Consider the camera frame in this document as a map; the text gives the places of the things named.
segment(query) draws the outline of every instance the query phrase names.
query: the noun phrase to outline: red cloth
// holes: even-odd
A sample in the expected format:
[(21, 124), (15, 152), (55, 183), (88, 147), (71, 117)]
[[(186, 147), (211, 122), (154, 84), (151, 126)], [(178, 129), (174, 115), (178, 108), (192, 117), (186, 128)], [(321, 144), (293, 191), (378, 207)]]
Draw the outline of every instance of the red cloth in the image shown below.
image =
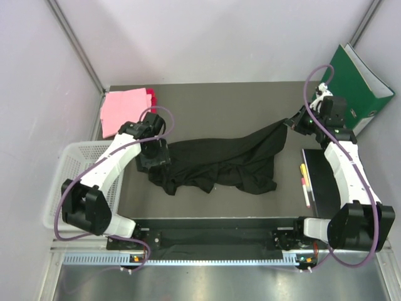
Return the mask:
[[(151, 89), (151, 88), (147, 88), (146, 89), (146, 94), (151, 94), (152, 99), (150, 100), (152, 102), (152, 106), (157, 105), (157, 98), (156, 98), (156, 93), (155, 90)], [(156, 114), (156, 109), (153, 108), (152, 110), (150, 110), (152, 113)]]

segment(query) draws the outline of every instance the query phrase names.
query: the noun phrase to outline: pink towel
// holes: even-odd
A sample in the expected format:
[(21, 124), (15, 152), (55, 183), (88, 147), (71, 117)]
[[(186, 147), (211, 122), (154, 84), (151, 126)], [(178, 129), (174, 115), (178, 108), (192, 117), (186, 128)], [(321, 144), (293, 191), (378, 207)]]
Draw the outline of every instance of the pink towel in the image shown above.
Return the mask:
[(140, 114), (152, 106), (152, 95), (145, 88), (108, 92), (100, 110), (103, 138), (117, 134), (127, 121), (138, 122)]

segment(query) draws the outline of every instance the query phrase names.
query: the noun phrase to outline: yellow marker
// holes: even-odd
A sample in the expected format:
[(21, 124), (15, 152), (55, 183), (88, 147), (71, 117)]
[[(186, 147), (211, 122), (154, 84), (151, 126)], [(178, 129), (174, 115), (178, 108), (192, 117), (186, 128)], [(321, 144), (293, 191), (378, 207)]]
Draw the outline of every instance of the yellow marker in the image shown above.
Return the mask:
[(302, 163), (299, 168), (301, 169), (302, 176), (305, 179), (306, 189), (308, 191), (311, 191), (311, 183), (310, 183), (309, 178), (308, 178), (308, 173), (306, 172), (305, 164)]

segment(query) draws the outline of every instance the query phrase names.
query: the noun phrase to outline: black cloth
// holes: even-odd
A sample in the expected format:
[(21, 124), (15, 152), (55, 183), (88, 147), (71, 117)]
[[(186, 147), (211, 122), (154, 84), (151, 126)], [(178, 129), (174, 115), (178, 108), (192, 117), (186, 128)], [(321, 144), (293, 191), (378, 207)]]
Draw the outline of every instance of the black cloth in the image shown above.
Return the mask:
[(175, 195), (181, 185), (197, 186), (209, 193), (215, 183), (235, 186), (251, 194), (276, 189), (274, 155), (287, 138), (280, 120), (236, 139), (197, 139), (169, 144), (171, 164), (152, 167), (149, 181)]

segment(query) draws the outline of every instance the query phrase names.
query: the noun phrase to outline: gray table surface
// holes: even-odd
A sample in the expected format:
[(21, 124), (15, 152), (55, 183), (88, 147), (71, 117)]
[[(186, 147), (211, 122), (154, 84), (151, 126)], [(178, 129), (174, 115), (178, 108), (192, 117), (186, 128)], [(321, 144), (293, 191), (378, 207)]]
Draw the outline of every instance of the gray table surface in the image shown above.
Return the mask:
[[(293, 116), (303, 104), (303, 82), (205, 83), (149, 86), (158, 105), (175, 117), (168, 142), (198, 138), (235, 138)], [(115, 86), (111, 91), (137, 86)], [(310, 95), (314, 85), (310, 85)], [(171, 122), (169, 116), (158, 113)], [(252, 195), (216, 185), (210, 194), (180, 187), (175, 196), (148, 181), (131, 162), (124, 173), (118, 213), (129, 218), (287, 217), (313, 216), (305, 205), (299, 165), (302, 148), (319, 148), (314, 137), (288, 131), (286, 145), (275, 157), (277, 190)]]
[[(365, 253), (340, 255), (350, 263)], [(390, 300), (376, 258), (361, 268), (329, 259), (312, 274), (268, 267), (145, 267), (129, 276), (104, 267), (63, 266), (54, 300)], [(65, 294), (85, 283), (72, 295)]]

